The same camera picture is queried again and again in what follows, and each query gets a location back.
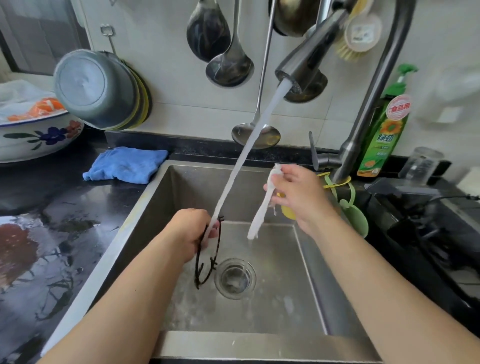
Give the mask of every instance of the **running water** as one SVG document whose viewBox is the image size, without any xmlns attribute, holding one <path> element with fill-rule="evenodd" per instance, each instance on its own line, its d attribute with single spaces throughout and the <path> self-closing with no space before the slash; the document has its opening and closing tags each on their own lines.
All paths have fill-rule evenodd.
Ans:
<svg viewBox="0 0 480 364">
<path fill-rule="evenodd" d="M 237 174 L 240 172 L 240 168 L 245 163 L 245 160 L 247 159 L 248 153 L 251 151 L 253 144 L 255 143 L 257 138 L 260 136 L 260 132 L 262 131 L 264 125 L 268 124 L 268 121 L 270 120 L 270 116 L 272 115 L 272 112 L 275 109 L 275 107 L 283 99 L 283 96 L 285 96 L 287 92 L 292 88 L 292 86 L 293 85 L 290 80 L 286 78 L 283 79 L 280 85 L 278 85 L 278 88 L 276 89 L 275 94 L 272 97 L 272 101 L 270 101 L 270 104 L 268 104 L 265 112 L 260 117 L 260 120 L 258 121 L 257 126 L 255 126 L 255 128 L 253 129 L 252 134 L 250 134 L 250 137 L 248 138 L 247 143 L 245 143 L 245 146 L 243 147 L 243 150 L 240 153 L 240 157 L 238 158 L 237 163 L 235 163 L 235 166 L 233 167 L 233 170 L 230 174 L 230 177 L 228 178 L 227 184 L 225 185 L 222 195 L 220 196 L 220 199 L 216 204 L 215 211 L 213 212 L 210 224 L 208 225 L 208 228 L 205 231 L 204 241 L 208 240 L 208 235 L 210 234 L 210 231 L 212 230 L 213 225 L 218 219 L 218 215 L 220 214 L 220 209 L 222 208 L 223 203 L 225 202 L 225 199 L 227 198 L 228 193 L 230 192 L 233 186 L 233 182 L 235 181 Z"/>
</svg>

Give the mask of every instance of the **drain strainer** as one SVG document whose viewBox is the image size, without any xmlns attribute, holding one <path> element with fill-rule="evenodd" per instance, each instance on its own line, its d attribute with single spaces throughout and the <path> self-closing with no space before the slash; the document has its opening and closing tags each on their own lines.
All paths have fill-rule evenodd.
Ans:
<svg viewBox="0 0 480 364">
<path fill-rule="evenodd" d="M 239 300 L 253 291 L 256 282 L 257 276 L 253 267 L 244 260 L 227 259 L 216 268 L 216 288 L 231 300 Z"/>
</svg>

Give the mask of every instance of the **clear glass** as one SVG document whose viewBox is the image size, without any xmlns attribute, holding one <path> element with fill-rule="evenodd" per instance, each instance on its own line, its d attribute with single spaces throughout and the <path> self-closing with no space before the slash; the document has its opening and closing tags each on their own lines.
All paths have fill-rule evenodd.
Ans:
<svg viewBox="0 0 480 364">
<path fill-rule="evenodd" d="M 0 47 L 13 72 L 52 75 L 76 49 L 90 49 L 71 0 L 0 0 Z"/>
<path fill-rule="evenodd" d="M 426 185 L 443 157 L 443 153 L 439 151 L 419 146 L 408 158 L 398 177 L 411 184 Z"/>
</svg>

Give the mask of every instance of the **hand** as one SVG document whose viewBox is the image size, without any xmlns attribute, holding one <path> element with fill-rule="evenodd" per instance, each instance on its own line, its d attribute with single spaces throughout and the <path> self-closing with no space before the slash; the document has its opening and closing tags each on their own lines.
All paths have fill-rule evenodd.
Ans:
<svg viewBox="0 0 480 364">
<path fill-rule="evenodd" d="M 284 164 L 281 168 L 283 176 L 272 176 L 276 188 L 272 203 L 290 207 L 300 228 L 312 236 L 320 219 L 338 215 L 325 195 L 320 178 L 314 172 L 294 164 Z M 283 193 L 285 197 L 277 196 L 276 192 Z"/>
<path fill-rule="evenodd" d="M 205 210 L 195 208 L 179 210 L 158 236 L 161 240 L 171 242 L 174 249 L 178 248 L 186 263 L 197 252 L 198 244 L 203 238 L 205 227 L 210 223 L 210 219 Z M 219 224 L 218 221 L 215 223 L 209 234 L 210 239 L 218 236 Z"/>
</svg>

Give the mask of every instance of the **eyeglasses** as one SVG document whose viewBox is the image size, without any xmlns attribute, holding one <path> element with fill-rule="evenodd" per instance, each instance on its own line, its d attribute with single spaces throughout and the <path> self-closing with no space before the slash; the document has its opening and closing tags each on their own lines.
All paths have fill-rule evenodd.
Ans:
<svg viewBox="0 0 480 364">
<path fill-rule="evenodd" d="M 204 268 L 204 264 L 202 263 L 200 265 L 200 267 L 198 267 L 198 263 L 200 261 L 200 252 L 202 251 L 202 240 L 203 240 L 203 237 L 207 231 L 207 227 L 205 227 L 205 230 L 204 230 L 204 233 L 202 234 L 202 237 L 200 238 L 200 241 L 198 242 L 198 249 L 197 249 L 197 258 L 195 260 L 195 278 L 194 278 L 194 283 L 195 283 L 195 287 L 197 287 L 197 289 L 199 290 L 200 289 L 200 286 L 205 284 L 205 282 L 207 282 L 207 280 L 210 278 L 210 275 L 212 274 L 212 272 L 215 270 L 216 268 L 216 265 L 218 264 L 216 262 L 216 257 L 218 255 L 218 248 L 220 247 L 220 235 L 222 233 L 222 221 L 223 221 L 223 217 L 219 217 L 218 218 L 218 222 L 219 222 L 219 226 L 218 226 L 218 241 L 216 243 L 216 251 L 215 251 L 215 256 L 212 258 L 210 257 L 210 270 L 208 271 L 208 274 L 207 276 L 205 277 L 204 280 L 200 280 L 200 273 L 202 272 L 202 269 Z"/>
</svg>

